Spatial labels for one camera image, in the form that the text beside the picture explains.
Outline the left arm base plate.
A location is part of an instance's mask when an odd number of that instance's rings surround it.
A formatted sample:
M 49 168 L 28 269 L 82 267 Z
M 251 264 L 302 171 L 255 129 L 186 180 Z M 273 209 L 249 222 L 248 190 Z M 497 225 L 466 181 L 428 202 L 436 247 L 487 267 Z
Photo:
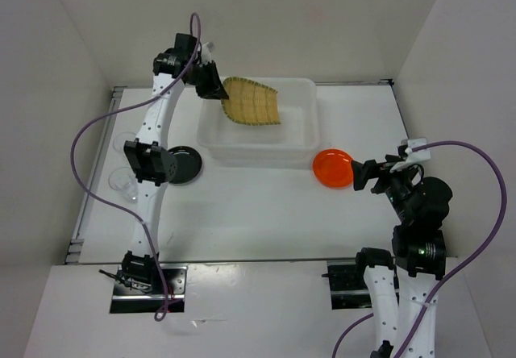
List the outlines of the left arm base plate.
M 185 291 L 188 267 L 183 264 L 163 264 L 167 283 L 169 313 L 182 313 L 185 309 Z M 115 274 L 110 300 L 111 314 L 151 314 L 164 304 L 164 291 L 160 278 L 152 284 L 122 278 L 121 269 Z

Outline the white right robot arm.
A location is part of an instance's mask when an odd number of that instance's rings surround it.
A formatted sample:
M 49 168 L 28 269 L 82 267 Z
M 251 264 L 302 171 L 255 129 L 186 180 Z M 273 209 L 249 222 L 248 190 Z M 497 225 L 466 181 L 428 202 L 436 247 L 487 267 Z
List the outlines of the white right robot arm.
M 397 169 L 396 156 L 385 162 L 352 161 L 354 190 L 375 180 L 374 194 L 384 194 L 400 223 L 391 250 L 362 248 L 353 278 L 367 288 L 375 321 L 373 357 L 435 356 L 439 296 L 431 290 L 445 274 L 447 249 L 441 226 L 449 213 L 452 190 L 427 177 L 421 164 Z

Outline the orange plastic plate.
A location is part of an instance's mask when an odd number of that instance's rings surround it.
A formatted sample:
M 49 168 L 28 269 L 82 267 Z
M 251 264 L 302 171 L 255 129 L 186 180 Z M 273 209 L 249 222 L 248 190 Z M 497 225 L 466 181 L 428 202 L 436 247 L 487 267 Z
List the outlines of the orange plastic plate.
M 352 157 L 339 149 L 328 148 L 319 152 L 312 161 L 312 172 L 324 186 L 342 189 L 353 182 Z

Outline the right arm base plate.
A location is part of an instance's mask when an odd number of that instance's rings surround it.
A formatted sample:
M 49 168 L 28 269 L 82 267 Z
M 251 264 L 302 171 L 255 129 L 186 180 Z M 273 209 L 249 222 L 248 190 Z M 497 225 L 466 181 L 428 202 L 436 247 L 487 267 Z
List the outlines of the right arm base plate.
M 397 274 L 390 252 L 364 248 L 353 261 L 327 264 L 322 275 L 328 280 L 331 304 L 335 309 L 372 307 L 394 311 L 398 306 Z

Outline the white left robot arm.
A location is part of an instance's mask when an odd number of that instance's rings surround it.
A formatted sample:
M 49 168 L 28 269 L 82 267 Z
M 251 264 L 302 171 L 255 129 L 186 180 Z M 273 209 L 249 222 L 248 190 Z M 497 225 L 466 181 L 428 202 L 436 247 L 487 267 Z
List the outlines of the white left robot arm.
M 156 266 L 157 232 L 164 192 L 178 170 L 177 159 L 168 150 L 169 128 L 179 97 L 187 85 L 198 97 L 228 99 L 210 48 L 200 38 L 176 34 L 174 45 L 153 61 L 153 95 L 141 127 L 133 140 L 124 143 L 125 157 L 137 180 L 138 201 L 131 246 L 123 257 L 122 276 L 142 293 L 160 285 Z

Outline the woven bamboo tray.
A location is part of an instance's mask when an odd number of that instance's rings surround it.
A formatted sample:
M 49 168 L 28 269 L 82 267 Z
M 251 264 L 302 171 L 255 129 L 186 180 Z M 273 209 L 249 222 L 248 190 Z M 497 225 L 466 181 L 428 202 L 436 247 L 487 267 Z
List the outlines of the woven bamboo tray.
M 246 126 L 281 123 L 276 89 L 243 77 L 227 77 L 223 88 L 229 96 L 222 100 L 223 113 L 233 123 Z

